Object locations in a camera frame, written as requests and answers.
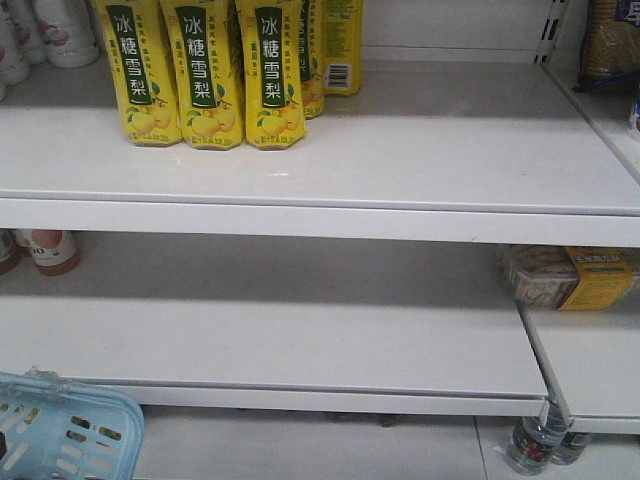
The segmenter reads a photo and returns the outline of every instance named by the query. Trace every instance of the barcode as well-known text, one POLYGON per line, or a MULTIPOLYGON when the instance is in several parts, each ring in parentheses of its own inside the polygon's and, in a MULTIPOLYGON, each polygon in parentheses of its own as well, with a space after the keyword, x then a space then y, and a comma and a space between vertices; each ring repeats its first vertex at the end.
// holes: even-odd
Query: barcode
POLYGON ((327 77, 325 78, 326 88, 344 88, 351 85, 351 65, 348 63, 333 63, 329 65, 327 77))

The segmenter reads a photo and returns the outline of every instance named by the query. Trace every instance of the brown bottle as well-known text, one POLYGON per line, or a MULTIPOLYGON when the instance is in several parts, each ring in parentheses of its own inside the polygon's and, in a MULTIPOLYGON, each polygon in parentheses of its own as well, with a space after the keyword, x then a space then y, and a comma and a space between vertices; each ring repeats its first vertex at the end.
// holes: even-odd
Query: brown bottle
POLYGON ((7 229, 0 229, 0 275, 13 270, 20 263, 20 252, 7 229))
POLYGON ((68 230, 20 230, 40 273, 62 275, 80 262, 80 251, 68 230))

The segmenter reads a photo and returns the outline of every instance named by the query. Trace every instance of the white bottle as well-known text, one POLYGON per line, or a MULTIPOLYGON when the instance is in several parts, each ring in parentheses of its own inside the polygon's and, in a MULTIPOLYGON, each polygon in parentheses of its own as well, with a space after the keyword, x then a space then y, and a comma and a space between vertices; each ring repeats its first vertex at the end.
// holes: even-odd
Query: white bottle
POLYGON ((18 49, 6 0, 0 0, 0 82, 15 85, 29 76, 29 63, 18 49))
POLYGON ((31 0, 47 58, 57 67, 93 63, 100 54, 84 0, 31 0))
POLYGON ((9 14, 18 39, 18 48, 31 65, 47 60, 44 43, 38 32, 38 22, 29 0, 7 0, 9 14))

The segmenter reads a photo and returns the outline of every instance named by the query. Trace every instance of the plastic bottle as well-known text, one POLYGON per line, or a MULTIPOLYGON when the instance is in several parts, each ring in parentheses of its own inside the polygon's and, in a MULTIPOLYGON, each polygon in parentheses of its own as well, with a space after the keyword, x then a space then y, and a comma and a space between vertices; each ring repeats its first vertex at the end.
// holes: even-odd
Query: plastic bottle
POLYGON ((38 22, 29 0, 7 0, 7 6, 22 54, 31 65, 46 61, 44 43, 38 33, 38 22))
POLYGON ((0 229, 0 275, 13 270, 20 263, 20 252, 7 229, 0 229))
POLYGON ((556 465, 571 465, 582 455, 592 438, 593 433, 567 433, 553 451, 551 461, 556 465))
POLYGON ((15 85, 29 76, 29 63, 18 48, 6 0, 0 0, 0 82, 15 85))
POLYGON ((32 0, 47 58, 61 68, 97 60, 100 52, 85 0, 32 0))
POLYGON ((636 92, 636 98, 631 105, 629 115, 629 135, 640 142, 640 88, 636 92))
POLYGON ((548 405, 546 415, 522 417, 511 434, 507 463, 522 475, 541 473, 567 432, 558 405, 553 401, 548 405))
POLYGON ((29 251, 29 241, 24 237, 21 230, 13 229, 11 230, 11 234, 13 235, 13 240, 16 242, 16 246, 18 247, 18 251, 23 257, 30 257, 31 252, 29 251))
POLYGON ((33 262, 40 273, 62 275, 80 262, 80 251, 67 230, 20 230, 29 242, 33 262))

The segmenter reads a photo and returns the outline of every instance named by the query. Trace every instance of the green label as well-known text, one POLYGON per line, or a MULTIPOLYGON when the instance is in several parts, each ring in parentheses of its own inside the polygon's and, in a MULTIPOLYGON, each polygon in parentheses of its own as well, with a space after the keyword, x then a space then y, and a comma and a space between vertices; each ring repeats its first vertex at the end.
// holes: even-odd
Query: green label
POLYGON ((309 45, 309 28, 311 2, 313 0, 303 0, 302 2, 302 14, 300 15, 300 80, 302 82, 308 82, 311 80, 311 45, 309 45))
POLYGON ((176 7, 187 56, 191 104, 199 108, 218 106, 214 94, 207 42, 207 11, 199 7, 176 7))
POLYGON ((256 8, 262 66, 262 106, 286 106, 284 65, 282 62, 282 9, 256 8))
POLYGON ((134 105, 151 105, 149 82, 144 71, 142 51, 136 34, 136 24, 131 7, 111 5, 107 7, 113 31, 118 39, 122 68, 127 80, 129 101, 134 105))

